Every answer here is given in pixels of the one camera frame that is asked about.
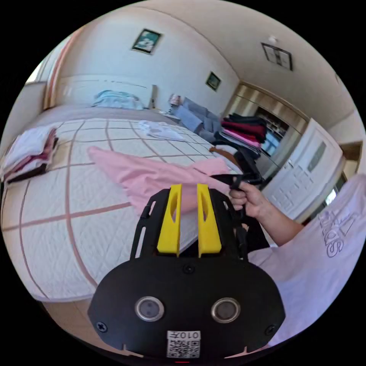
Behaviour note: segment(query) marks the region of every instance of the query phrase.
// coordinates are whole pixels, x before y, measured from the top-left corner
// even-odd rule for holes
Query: label
[[[200,331],[167,331],[167,357],[199,358]]]

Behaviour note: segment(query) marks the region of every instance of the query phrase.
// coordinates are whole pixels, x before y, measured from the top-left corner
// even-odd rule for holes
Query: picture frame
[[[220,84],[221,80],[211,71],[207,78],[206,85],[208,85],[212,90],[217,91]]]
[[[263,42],[261,43],[261,45],[269,62],[280,65],[290,71],[294,70],[291,52],[285,51],[279,47],[275,47]]]
[[[132,50],[152,54],[162,34],[150,29],[144,28],[136,38]]]

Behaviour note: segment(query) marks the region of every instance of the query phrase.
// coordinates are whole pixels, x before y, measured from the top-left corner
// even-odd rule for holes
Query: gray cloth
[[[198,131],[198,136],[202,137],[207,142],[214,142],[216,140],[213,132],[207,131],[204,128]]]
[[[195,132],[208,142],[214,142],[214,133],[221,131],[221,121],[218,116],[211,113],[188,98],[176,110],[175,115],[181,119],[182,124]]]
[[[197,116],[183,106],[178,107],[175,111],[175,115],[180,118],[181,123],[192,132],[197,133],[197,130],[203,125],[203,122]]]
[[[199,104],[191,101],[187,97],[184,98],[182,105],[184,108],[188,109],[189,111],[194,112],[195,115],[198,114],[198,115],[201,115],[204,117],[207,116],[207,113],[208,113],[207,108],[200,106]]]

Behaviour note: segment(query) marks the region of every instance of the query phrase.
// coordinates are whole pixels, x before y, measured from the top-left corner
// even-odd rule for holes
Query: hand
[[[269,202],[255,186],[248,183],[240,183],[241,191],[231,190],[231,203],[235,210],[241,210],[245,205],[245,212],[248,216],[258,218],[264,214]]]

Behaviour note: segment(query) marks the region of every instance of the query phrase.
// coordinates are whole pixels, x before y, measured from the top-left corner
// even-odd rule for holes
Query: wooden floor
[[[42,304],[59,327],[84,342],[121,355],[140,356],[127,350],[120,351],[110,347],[99,338],[87,315],[90,301],[91,299],[77,302],[43,302]]]

